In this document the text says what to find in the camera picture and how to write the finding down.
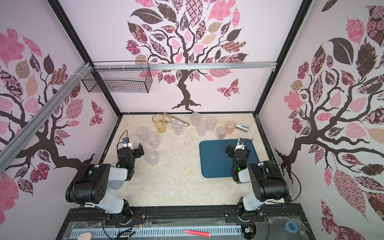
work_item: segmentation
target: black wire basket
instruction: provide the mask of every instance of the black wire basket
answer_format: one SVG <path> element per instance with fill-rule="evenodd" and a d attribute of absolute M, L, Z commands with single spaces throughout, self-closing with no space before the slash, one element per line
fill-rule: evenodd
<path fill-rule="evenodd" d="M 135 62 L 137 67 L 103 66 L 94 67 L 93 71 L 83 78 L 83 83 L 90 93 L 102 92 L 105 88 L 111 93 L 149 93 L 152 84 L 151 71 L 147 61 Z"/>

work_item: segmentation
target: side wall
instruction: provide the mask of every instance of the side wall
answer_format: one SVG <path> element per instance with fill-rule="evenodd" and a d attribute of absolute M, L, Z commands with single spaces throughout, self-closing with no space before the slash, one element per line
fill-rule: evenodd
<path fill-rule="evenodd" d="M 383 30 L 382 1 L 315 1 L 260 114 L 317 239 L 383 238 Z"/>
<path fill-rule="evenodd" d="M 83 63 L 44 0 L 0 9 L 0 149 Z M 1 239 L 54 239 L 70 207 L 65 190 L 97 162 L 117 117 L 80 83 L 0 176 Z"/>

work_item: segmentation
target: marble tabletop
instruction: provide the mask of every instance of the marble tabletop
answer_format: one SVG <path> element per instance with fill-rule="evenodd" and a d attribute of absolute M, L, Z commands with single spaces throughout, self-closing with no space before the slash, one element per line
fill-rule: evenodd
<path fill-rule="evenodd" d="M 159 163 L 151 166 L 143 157 L 136 159 L 135 173 L 130 181 L 125 181 L 118 190 L 110 192 L 121 199 L 126 199 L 130 206 L 188 206 L 188 205 L 235 205 L 240 197 L 252 191 L 250 183 L 237 184 L 231 177 L 205 178 L 201 173 L 199 143 L 216 140 L 216 129 L 225 126 L 227 121 L 239 122 L 250 126 L 249 132 L 238 129 L 226 135 L 224 139 L 253 138 L 253 145 L 261 161 L 267 161 L 262 139 L 251 113 L 239 114 L 202 114 L 201 119 L 213 116 L 217 124 L 212 132 L 205 136 L 197 135 L 196 127 L 190 124 L 182 135 L 177 136 L 167 123 L 167 130 L 158 133 L 152 122 L 153 115 L 124 115 L 114 136 L 104 163 L 115 166 L 117 163 L 116 144 L 125 130 L 133 147 L 137 148 L 139 138 L 136 129 L 147 127 L 149 132 L 156 132 L 160 138 L 158 152 Z M 175 114 L 183 121 L 190 121 L 190 114 Z M 142 143 L 144 151 L 150 149 Z"/>

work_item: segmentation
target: clear plastic cup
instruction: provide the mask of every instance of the clear plastic cup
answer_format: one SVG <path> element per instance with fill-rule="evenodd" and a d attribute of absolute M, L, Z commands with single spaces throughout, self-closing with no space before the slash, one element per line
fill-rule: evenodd
<path fill-rule="evenodd" d="M 148 129 L 146 127 L 139 127 L 136 130 L 136 136 L 138 136 L 142 142 L 147 142 L 147 133 Z"/>
<path fill-rule="evenodd" d="M 208 123 L 208 131 L 212 132 L 215 129 L 217 120 L 214 117 L 207 117 L 205 120 L 206 123 Z"/>
<path fill-rule="evenodd" d="M 229 121 L 225 124 L 225 127 L 227 128 L 227 133 L 232 134 L 236 128 L 236 123 Z"/>
<path fill-rule="evenodd" d="M 183 125 L 181 124 L 177 124 L 175 122 L 172 123 L 172 128 L 173 128 L 173 131 L 175 132 L 176 135 L 181 135 L 183 133 Z"/>
<path fill-rule="evenodd" d="M 147 134 L 147 142 L 153 148 L 158 148 L 160 145 L 159 136 L 157 133 L 151 132 Z"/>
<path fill-rule="evenodd" d="M 157 156 L 157 151 L 155 149 L 149 149 L 145 151 L 144 159 L 152 166 L 155 166 L 159 163 L 159 157 Z"/>
<path fill-rule="evenodd" d="M 217 139 L 224 139 L 227 134 L 227 129 L 225 127 L 218 127 L 217 130 Z"/>
<path fill-rule="evenodd" d="M 191 114 L 191 121 L 193 126 L 196 126 L 200 122 L 200 117 L 200 113 L 193 112 Z"/>
<path fill-rule="evenodd" d="M 208 123 L 206 123 L 206 122 L 199 122 L 196 125 L 196 128 L 197 128 L 197 134 L 199 136 L 204 136 L 205 132 L 207 131 L 207 128 L 208 128 Z"/>

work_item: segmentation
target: blue tape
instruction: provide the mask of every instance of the blue tape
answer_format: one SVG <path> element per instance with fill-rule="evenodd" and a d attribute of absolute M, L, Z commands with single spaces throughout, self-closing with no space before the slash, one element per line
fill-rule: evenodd
<path fill-rule="evenodd" d="M 290 233 L 297 232 L 297 225 L 293 221 L 287 221 L 285 223 L 285 229 Z"/>

